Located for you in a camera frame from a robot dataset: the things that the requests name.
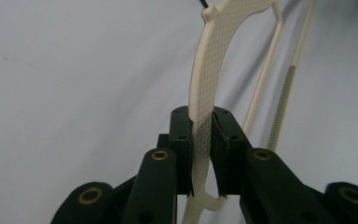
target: black plastic part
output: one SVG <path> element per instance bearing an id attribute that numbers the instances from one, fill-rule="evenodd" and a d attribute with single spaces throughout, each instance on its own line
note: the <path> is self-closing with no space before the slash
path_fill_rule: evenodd
<path id="1" fill-rule="evenodd" d="M 193 165 L 192 125 L 193 122 L 188 117 L 187 106 L 181 106 L 172 111 L 168 148 L 176 153 L 177 192 L 187 196 L 190 192 L 193 193 L 191 182 L 191 168 Z M 164 134 L 160 136 L 161 142 L 163 142 L 164 137 Z"/>
<path id="2" fill-rule="evenodd" d="M 136 176 L 113 189 L 111 206 L 109 209 L 109 213 L 113 217 L 112 222 L 109 222 L 109 224 L 121 223 L 135 179 Z"/>
<path id="3" fill-rule="evenodd" d="M 145 154 L 121 223 L 176 223 L 176 156 L 172 150 L 156 148 Z"/>
<path id="4" fill-rule="evenodd" d="M 246 224 L 269 223 L 269 216 L 252 188 L 247 190 L 246 195 L 241 195 L 240 207 Z"/>
<path id="5" fill-rule="evenodd" d="M 345 182 L 329 184 L 325 198 L 327 208 L 340 223 L 358 224 L 358 186 Z"/>
<path id="6" fill-rule="evenodd" d="M 167 133 L 161 133 L 158 136 L 157 147 L 169 147 L 170 146 L 170 135 Z"/>
<path id="7" fill-rule="evenodd" d="M 274 152 L 249 149 L 246 161 L 245 178 L 265 208 L 268 223 L 337 223 Z"/>
<path id="8" fill-rule="evenodd" d="M 313 189 L 309 186 L 306 186 L 306 187 L 320 203 L 325 204 L 325 197 L 324 197 L 323 193 L 321 193 L 318 190 Z"/>
<path id="9" fill-rule="evenodd" d="M 211 161 L 220 196 L 241 194 L 243 161 L 252 148 L 234 116 L 219 107 L 213 109 Z"/>
<path id="10" fill-rule="evenodd" d="M 102 224 L 112 220 L 108 212 L 113 189 L 108 184 L 92 182 L 72 191 L 55 214 L 52 224 Z"/>

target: brass insert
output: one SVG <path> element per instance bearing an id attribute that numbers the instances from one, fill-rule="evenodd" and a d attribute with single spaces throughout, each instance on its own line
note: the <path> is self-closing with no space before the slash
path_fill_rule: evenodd
<path id="1" fill-rule="evenodd" d="M 342 187 L 338 190 L 339 194 L 351 203 L 358 204 L 358 189 Z"/>
<path id="2" fill-rule="evenodd" d="M 254 153 L 254 157 L 258 158 L 261 161 L 269 161 L 272 159 L 271 155 L 269 155 L 269 153 L 267 153 L 266 151 L 256 151 Z"/>
<path id="3" fill-rule="evenodd" d="M 81 192 L 77 201 L 80 204 L 88 205 L 98 202 L 103 196 L 103 191 L 99 188 L 89 188 Z"/>
<path id="4" fill-rule="evenodd" d="M 168 158 L 169 154 L 166 151 L 160 150 L 160 151 L 155 151 L 152 154 L 152 158 L 156 161 L 164 161 Z"/>

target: white 3d printed part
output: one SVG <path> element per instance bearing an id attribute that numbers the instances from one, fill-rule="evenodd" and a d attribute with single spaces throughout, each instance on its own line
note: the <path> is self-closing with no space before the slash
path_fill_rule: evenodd
<path id="1" fill-rule="evenodd" d="M 272 129 L 268 140 L 267 148 L 272 151 L 275 151 L 278 145 L 281 127 L 284 120 L 284 113 L 290 96 L 290 90 L 292 89 L 292 83 L 295 78 L 298 62 L 300 61 L 300 55 L 301 55 L 302 48 L 304 46 L 305 38 L 307 37 L 307 32 L 310 28 L 310 20 L 312 19 L 313 11 L 315 10 L 315 5 L 316 5 L 316 0 L 310 0 L 310 5 L 308 6 L 308 10 L 307 10 L 307 16 L 303 22 L 301 33 L 297 40 L 295 54 L 293 56 L 293 60 L 289 67 L 289 70 L 286 74 L 286 78 L 284 79 L 281 98 L 278 103 L 278 108 L 275 113 L 274 122 L 272 124 Z"/>
<path id="2" fill-rule="evenodd" d="M 209 5 L 202 11 L 205 21 L 204 31 L 193 65 L 189 94 L 189 117 L 193 120 L 194 157 L 193 185 L 194 197 L 187 199 L 183 223 L 199 223 L 203 209 L 218 210 L 225 198 L 215 199 L 205 192 L 206 177 L 209 169 L 211 122 L 214 97 L 222 63 L 227 48 L 237 29 L 246 18 L 273 8 L 277 25 L 263 65 L 260 79 L 255 89 L 245 123 L 250 128 L 263 89 L 264 81 L 272 61 L 282 29 L 282 16 L 276 0 L 222 0 L 216 6 Z"/>

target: white backdrop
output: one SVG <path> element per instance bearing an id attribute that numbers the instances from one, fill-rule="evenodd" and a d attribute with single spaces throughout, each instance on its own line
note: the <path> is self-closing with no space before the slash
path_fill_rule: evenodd
<path id="1" fill-rule="evenodd" d="M 267 146 L 307 5 L 281 1 L 255 147 Z M 200 12 L 197 0 L 0 1 L 0 224 L 49 223 L 78 186 L 136 175 L 171 111 L 187 105 Z M 271 10 L 253 16 L 229 47 L 215 104 L 239 123 L 273 27 Z M 358 0 L 318 3 L 282 131 L 278 154 L 305 184 L 358 185 Z M 213 174 L 208 188 L 216 195 Z M 244 223 L 238 197 L 201 222 Z"/>

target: black wire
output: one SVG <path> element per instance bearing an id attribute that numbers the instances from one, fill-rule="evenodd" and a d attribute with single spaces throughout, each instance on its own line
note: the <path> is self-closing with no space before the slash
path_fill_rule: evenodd
<path id="1" fill-rule="evenodd" d="M 206 3 L 205 0 L 200 0 L 201 4 L 203 7 L 207 8 L 208 7 L 208 3 Z"/>

